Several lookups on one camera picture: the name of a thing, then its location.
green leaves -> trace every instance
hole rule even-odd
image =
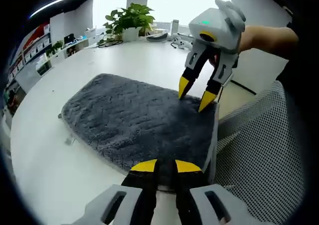
[[[101,44],[103,44],[104,43],[104,40],[102,39],[102,40],[100,40],[99,42],[97,42],[97,45],[101,45]]]
[[[113,42],[113,41],[115,41],[114,38],[107,38],[107,39],[106,39],[106,42],[107,42],[107,43],[108,43],[108,42]]]
[[[110,15],[106,15],[106,16],[105,16],[105,19],[110,20],[110,21],[113,21],[113,20],[114,20],[114,17],[113,17],[113,16],[110,16]]]
[[[111,12],[111,17],[114,17],[117,13],[118,13],[118,10],[117,10],[117,9],[113,10],[113,11]]]
[[[146,28],[150,29],[150,24],[155,20],[150,15],[151,10],[146,5],[131,3],[127,9],[120,8],[111,11],[111,14],[105,16],[105,19],[112,23],[106,22],[103,25],[107,29],[106,34],[120,35],[123,29],[131,27],[142,27],[144,31]]]
[[[112,29],[112,25],[106,22],[103,26],[105,26],[106,29]]]

gray fluffy mat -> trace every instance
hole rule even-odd
[[[191,96],[180,101],[174,90],[100,74],[64,105],[62,119],[77,138],[125,171],[154,158],[206,169],[217,141],[211,144],[218,106],[199,114],[199,104]]]

human hand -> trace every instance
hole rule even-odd
[[[241,33],[241,39],[238,46],[238,54],[245,50],[253,48],[253,38],[255,36],[254,29],[250,26],[246,26],[245,31]],[[217,62],[217,55],[214,55],[209,59],[211,65],[215,65]]]

white device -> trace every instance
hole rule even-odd
[[[170,29],[169,29],[169,37],[167,38],[168,41],[171,41],[173,39],[173,35],[177,34],[178,32],[178,19],[174,19],[171,23],[170,23]]]
[[[192,49],[192,44],[190,42],[183,40],[180,36],[177,35],[173,37],[172,44],[176,44],[179,49]]]
[[[205,10],[189,23],[189,30],[204,43],[236,53],[245,30],[245,15],[230,1],[215,0],[215,3],[219,9]]]

desk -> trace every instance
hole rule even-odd
[[[57,64],[28,92],[12,120],[11,156],[25,201],[46,225],[70,224],[87,203],[124,175],[86,145],[75,141],[58,119],[62,106],[94,76],[116,74],[178,90],[188,50],[143,41],[88,48]],[[190,95],[201,97],[213,67],[206,65]],[[175,196],[158,192],[153,225],[180,224]]]

